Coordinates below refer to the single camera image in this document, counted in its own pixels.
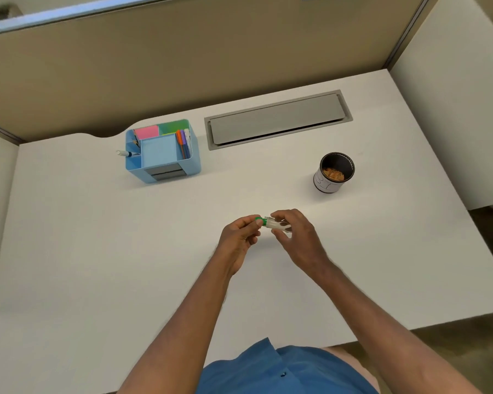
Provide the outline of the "green sticky notes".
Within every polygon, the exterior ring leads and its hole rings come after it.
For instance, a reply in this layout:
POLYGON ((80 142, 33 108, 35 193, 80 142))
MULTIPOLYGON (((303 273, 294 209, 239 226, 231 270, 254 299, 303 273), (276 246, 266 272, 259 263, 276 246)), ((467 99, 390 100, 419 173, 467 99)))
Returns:
POLYGON ((158 124, 159 135, 168 135, 177 131, 184 131, 190 128, 188 120, 176 120, 158 124))

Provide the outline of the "person's left hand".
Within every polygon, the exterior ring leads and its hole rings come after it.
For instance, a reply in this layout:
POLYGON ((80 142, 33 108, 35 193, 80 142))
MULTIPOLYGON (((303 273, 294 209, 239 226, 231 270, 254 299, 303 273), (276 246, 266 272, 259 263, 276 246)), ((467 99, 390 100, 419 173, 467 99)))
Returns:
POLYGON ((231 278, 241 268, 248 250, 257 243, 260 229, 254 223, 235 227, 235 221, 224 227, 211 259, 224 267, 227 277, 231 278))

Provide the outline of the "person's left forearm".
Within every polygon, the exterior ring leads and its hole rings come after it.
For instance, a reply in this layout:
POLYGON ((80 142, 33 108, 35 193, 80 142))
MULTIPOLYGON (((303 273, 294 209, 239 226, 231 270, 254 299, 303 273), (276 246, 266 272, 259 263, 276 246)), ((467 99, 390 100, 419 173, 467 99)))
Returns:
POLYGON ((232 276, 244 251, 216 250, 117 394, 195 394, 232 276))

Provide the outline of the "white marker pen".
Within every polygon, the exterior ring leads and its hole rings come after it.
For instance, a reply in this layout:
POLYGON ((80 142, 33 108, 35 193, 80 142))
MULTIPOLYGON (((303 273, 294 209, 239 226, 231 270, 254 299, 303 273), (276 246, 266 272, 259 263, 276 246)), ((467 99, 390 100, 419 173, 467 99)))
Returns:
POLYGON ((270 230, 279 230, 286 233, 292 232, 291 224, 285 219, 278 221, 272 217, 263 218, 263 226, 270 230))

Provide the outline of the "blue shirt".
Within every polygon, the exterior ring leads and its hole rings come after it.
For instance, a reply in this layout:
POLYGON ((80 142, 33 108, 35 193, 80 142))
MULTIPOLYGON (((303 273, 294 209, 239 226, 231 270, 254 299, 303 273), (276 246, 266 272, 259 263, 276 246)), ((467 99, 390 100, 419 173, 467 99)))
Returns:
POLYGON ((204 367, 196 394, 379 394, 355 369, 316 347, 274 348, 265 338, 204 367))

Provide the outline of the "pink sticky notes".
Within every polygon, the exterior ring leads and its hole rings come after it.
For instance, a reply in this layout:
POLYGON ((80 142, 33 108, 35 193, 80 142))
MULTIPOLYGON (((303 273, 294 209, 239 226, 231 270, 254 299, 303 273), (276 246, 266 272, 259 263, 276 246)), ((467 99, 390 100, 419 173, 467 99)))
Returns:
POLYGON ((150 125, 133 130, 133 134, 138 141, 155 138, 160 135, 158 125, 150 125))

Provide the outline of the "person's right forearm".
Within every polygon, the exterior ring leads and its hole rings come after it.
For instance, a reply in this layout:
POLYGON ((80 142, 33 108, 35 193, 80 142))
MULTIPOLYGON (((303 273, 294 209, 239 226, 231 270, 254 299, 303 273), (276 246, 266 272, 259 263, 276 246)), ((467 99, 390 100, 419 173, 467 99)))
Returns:
POLYGON ((307 274, 335 305, 394 394, 482 394, 427 344, 367 297, 329 258, 307 274))

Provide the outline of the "person's leg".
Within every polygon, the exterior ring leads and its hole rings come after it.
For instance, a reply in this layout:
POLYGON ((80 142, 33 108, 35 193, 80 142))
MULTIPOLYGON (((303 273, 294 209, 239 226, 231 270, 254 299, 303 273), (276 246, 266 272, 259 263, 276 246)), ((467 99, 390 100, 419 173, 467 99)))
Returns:
POLYGON ((341 359, 343 362, 349 364, 353 369, 361 374, 378 392, 380 392, 379 382, 377 381, 376 377, 368 369, 366 369, 357 358, 350 355, 342 347, 328 346, 323 347, 322 350, 331 353, 335 357, 341 359))

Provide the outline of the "person's right hand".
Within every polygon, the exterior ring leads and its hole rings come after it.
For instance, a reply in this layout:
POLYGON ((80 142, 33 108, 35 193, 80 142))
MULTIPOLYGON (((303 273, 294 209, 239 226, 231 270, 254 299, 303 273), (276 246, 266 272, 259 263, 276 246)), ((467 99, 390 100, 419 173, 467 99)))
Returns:
POLYGON ((291 244, 282 245, 293 263, 314 281, 332 264, 313 224, 297 210, 278 210, 271 213, 278 221, 285 219, 292 226, 291 244))

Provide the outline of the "light blue desk organizer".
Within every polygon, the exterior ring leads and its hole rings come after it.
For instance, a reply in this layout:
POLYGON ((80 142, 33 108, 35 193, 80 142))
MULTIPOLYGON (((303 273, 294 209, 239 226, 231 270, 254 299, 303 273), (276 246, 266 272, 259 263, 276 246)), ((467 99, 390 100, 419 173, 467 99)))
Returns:
MULTIPOLYGON (((125 132, 125 151, 138 152, 141 154, 141 141, 133 134, 134 129, 125 132)), ((202 170, 199 144, 197 137, 190 124, 191 145, 193 155, 191 158, 179 160, 177 163, 155 166, 144 169, 142 167, 142 155, 139 157, 125 158, 125 168, 136 178, 146 184, 165 181, 171 178, 180 178, 199 174, 202 170)))

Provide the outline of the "white side desk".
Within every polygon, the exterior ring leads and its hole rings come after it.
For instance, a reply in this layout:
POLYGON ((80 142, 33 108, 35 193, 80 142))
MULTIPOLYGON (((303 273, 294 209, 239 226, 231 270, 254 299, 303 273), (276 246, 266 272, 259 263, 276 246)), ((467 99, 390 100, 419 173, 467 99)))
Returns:
POLYGON ((391 70, 464 205, 493 205, 493 23, 439 0, 391 70))

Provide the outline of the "black and white cup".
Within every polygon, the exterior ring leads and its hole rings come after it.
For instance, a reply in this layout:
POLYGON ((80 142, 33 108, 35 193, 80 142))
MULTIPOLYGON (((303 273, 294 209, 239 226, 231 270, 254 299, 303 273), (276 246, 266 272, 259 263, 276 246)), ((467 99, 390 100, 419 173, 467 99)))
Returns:
POLYGON ((340 152, 331 152, 322 157, 319 168, 314 174, 313 182, 315 187, 322 193, 335 193, 344 183, 353 178, 354 173, 355 165, 349 156, 340 152), (342 182, 335 182, 327 179, 322 173, 322 169, 327 167, 342 171, 345 175, 345 180, 342 182))

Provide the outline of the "silver partition frame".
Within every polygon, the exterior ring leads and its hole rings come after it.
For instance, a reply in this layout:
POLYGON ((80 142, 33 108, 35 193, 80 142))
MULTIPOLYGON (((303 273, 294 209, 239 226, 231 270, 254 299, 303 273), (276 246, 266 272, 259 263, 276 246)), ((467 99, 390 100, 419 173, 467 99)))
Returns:
POLYGON ((0 20, 0 34, 170 0, 92 0, 0 20))

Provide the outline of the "light blue sticky notes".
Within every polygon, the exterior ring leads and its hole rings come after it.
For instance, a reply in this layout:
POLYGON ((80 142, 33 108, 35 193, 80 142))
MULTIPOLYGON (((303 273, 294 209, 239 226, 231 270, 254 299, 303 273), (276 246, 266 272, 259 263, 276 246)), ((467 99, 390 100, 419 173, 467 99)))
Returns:
POLYGON ((177 163, 183 159, 174 133, 142 140, 141 155, 144 169, 177 163))

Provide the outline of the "beige cubicle partition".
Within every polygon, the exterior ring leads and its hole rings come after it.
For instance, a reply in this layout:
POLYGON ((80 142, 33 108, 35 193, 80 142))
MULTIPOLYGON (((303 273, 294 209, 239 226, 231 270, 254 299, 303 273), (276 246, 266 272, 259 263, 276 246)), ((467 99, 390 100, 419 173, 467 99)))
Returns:
POLYGON ((383 68, 422 0, 167 0, 0 33, 0 128, 145 118, 383 68))

